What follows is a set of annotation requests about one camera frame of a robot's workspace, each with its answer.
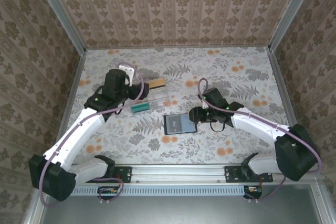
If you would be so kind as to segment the aluminium side rail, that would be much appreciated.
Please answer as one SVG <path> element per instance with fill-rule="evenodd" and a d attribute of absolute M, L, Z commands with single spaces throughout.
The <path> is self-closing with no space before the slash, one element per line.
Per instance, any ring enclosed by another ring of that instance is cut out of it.
<path fill-rule="evenodd" d="M 307 145 L 303 145 L 303 137 L 297 136 L 292 138 L 294 133 L 288 135 L 289 127 L 293 127 L 298 122 L 275 53 L 267 48 L 267 54 L 272 69 L 271 79 L 276 83 L 270 86 L 271 92 L 270 96 L 268 96 L 267 105 L 270 114 L 272 115 L 272 119 L 276 120 L 272 123 L 274 129 L 280 136 L 284 135 L 289 137 L 290 140 L 293 140 L 294 144 L 302 146 L 304 150 L 308 151 L 308 154 L 312 155 L 314 158 L 314 166 L 310 169 L 309 173 L 316 173 L 321 168 L 321 165 L 319 164 L 321 158 L 316 150 L 314 150 L 314 153 L 311 152 L 311 150 L 315 148 L 315 145 L 311 143 L 311 146 L 307 148 Z"/>
<path fill-rule="evenodd" d="M 65 107 L 65 111 L 63 113 L 63 117 L 62 117 L 62 120 L 61 120 L 59 131 L 58 131 L 58 134 L 57 134 L 57 137 L 56 137 L 57 142 L 67 132 L 67 126 L 68 126 L 69 119 L 70 119 L 70 116 L 71 116 L 71 111 L 72 111 L 72 107 L 73 107 L 74 100 L 75 100 L 75 97 L 76 97 L 76 92 L 77 92 L 78 85 L 79 85 L 79 82 L 80 82 L 80 77 L 81 77 L 81 73 L 83 71 L 85 60 L 86 60 L 86 55 L 85 54 L 81 55 L 80 58 L 79 58 L 79 62 L 78 62 L 78 65 L 77 65 L 75 75 L 74 75 L 74 80 L 72 82 L 72 86 L 71 86 L 71 89 L 70 89 L 70 92 L 69 92 L 67 104 L 66 104 L 66 107 Z"/>

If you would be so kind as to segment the black connector port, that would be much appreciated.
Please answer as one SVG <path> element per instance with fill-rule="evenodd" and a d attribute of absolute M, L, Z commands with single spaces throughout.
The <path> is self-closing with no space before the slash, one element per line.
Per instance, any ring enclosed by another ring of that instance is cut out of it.
<path fill-rule="evenodd" d="M 262 196 L 262 187 L 261 186 L 244 186 L 244 195 L 246 199 L 259 199 Z"/>
<path fill-rule="evenodd" d="M 119 186 L 102 186 L 98 187 L 97 194 L 101 200 L 111 200 L 119 192 Z"/>

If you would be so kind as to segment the dark blue leather card holder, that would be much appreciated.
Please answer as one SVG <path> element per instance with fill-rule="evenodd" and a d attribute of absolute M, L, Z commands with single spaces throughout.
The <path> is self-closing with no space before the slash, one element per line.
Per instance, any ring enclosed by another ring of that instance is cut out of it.
<path fill-rule="evenodd" d="M 197 132 L 197 127 L 196 124 L 193 123 L 189 119 L 188 113 L 185 114 L 171 114 L 171 115 L 179 115 L 181 118 L 181 127 L 182 127 L 182 132 L 181 133 L 176 133 L 176 134 L 186 134 L 186 133 L 196 133 Z M 167 131 L 167 117 L 170 115 L 164 115 L 163 120 L 164 120 L 164 133 L 165 135 L 175 135 L 175 134 L 170 134 Z"/>

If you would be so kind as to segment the aluminium front beam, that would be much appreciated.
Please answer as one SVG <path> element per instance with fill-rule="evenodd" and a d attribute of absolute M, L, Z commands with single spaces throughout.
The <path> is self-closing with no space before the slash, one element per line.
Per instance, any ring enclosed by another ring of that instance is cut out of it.
<path fill-rule="evenodd" d="M 237 164 L 205 164 L 205 165 L 125 165 L 132 167 L 130 184 L 215 184 L 226 183 L 225 166 Z M 273 182 L 282 179 L 280 174 L 272 173 Z M 259 183 L 226 183 L 226 184 L 259 184 Z"/>

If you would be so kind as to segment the grey metal panel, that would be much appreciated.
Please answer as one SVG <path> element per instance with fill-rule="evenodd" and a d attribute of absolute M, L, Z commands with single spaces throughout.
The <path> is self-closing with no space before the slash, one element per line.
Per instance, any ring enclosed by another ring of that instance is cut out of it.
<path fill-rule="evenodd" d="M 265 200 L 242 196 L 73 196 L 46 208 L 37 198 L 24 224 L 336 224 L 324 186 L 285 185 Z"/>

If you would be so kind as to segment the black and wood block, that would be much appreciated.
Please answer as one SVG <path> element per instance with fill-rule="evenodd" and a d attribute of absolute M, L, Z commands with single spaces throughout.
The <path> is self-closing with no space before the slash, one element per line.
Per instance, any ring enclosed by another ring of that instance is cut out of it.
<path fill-rule="evenodd" d="M 149 81 L 150 90 L 156 89 L 156 88 L 161 88 L 161 87 L 164 87 L 165 85 L 166 85 L 166 81 L 165 81 L 164 78 L 157 78 L 157 79 Z"/>

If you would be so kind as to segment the aluminium frame upright post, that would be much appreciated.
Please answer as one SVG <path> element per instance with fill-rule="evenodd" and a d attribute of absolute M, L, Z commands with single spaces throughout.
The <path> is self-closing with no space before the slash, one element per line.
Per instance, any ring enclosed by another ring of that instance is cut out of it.
<path fill-rule="evenodd" d="M 66 31 L 74 47 L 76 48 L 78 54 L 80 56 L 83 56 L 86 51 L 86 46 L 84 45 L 83 40 L 80 38 L 75 26 L 73 25 L 70 16 L 67 14 L 66 8 L 64 7 L 64 5 L 60 0 L 47 0 L 47 1 L 49 5 L 52 7 L 53 11 L 55 12 L 57 18 L 62 24 L 64 30 Z"/>
<path fill-rule="evenodd" d="M 291 22 L 293 21 L 295 15 L 297 14 L 300 6 L 304 0 L 290 0 L 286 11 L 284 12 L 269 44 L 269 50 L 275 51 L 279 46 L 281 40 L 283 39 L 286 31 L 289 29 Z"/>

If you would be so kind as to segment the floral patterned table cover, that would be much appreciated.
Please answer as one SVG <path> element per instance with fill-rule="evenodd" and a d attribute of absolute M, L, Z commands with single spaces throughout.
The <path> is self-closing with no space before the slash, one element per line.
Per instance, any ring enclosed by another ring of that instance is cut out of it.
<path fill-rule="evenodd" d="M 117 164 L 220 164 L 240 163 L 254 152 L 271 152 L 269 144 L 244 131 L 199 124 L 196 133 L 165 135 L 163 116 L 187 113 L 200 106 L 197 84 L 203 78 L 228 102 L 239 102 L 273 122 L 268 109 L 272 69 L 267 49 L 247 48 L 159 48 L 89 50 L 73 103 L 74 122 L 86 100 L 100 87 L 106 73 L 127 62 L 144 79 L 162 77 L 170 105 L 156 111 L 133 114 L 125 109 L 111 116 L 86 142 L 75 158 L 85 162 L 101 154 Z"/>

